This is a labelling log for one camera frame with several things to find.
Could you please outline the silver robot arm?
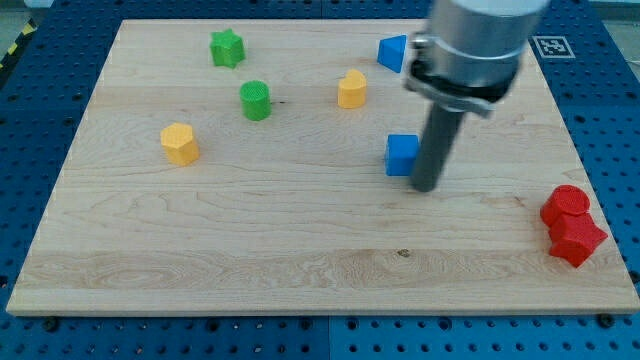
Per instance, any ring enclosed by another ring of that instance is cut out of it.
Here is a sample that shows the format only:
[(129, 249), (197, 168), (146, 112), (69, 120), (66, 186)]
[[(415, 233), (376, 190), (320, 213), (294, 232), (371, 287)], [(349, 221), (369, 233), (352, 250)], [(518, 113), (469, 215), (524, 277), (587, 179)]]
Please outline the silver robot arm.
[(509, 91), (521, 54), (548, 0), (436, 0), (415, 50), (405, 87), (432, 101), (410, 173), (411, 186), (437, 186), (467, 113), (488, 118)]

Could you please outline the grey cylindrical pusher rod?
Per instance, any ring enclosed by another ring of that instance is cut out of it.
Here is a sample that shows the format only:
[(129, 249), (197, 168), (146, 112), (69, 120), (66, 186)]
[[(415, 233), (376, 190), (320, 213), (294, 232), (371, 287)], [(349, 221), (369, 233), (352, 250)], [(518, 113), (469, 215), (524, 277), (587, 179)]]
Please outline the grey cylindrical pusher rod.
[(412, 187), (420, 192), (434, 190), (463, 122), (465, 113), (434, 104), (420, 139), (410, 174)]

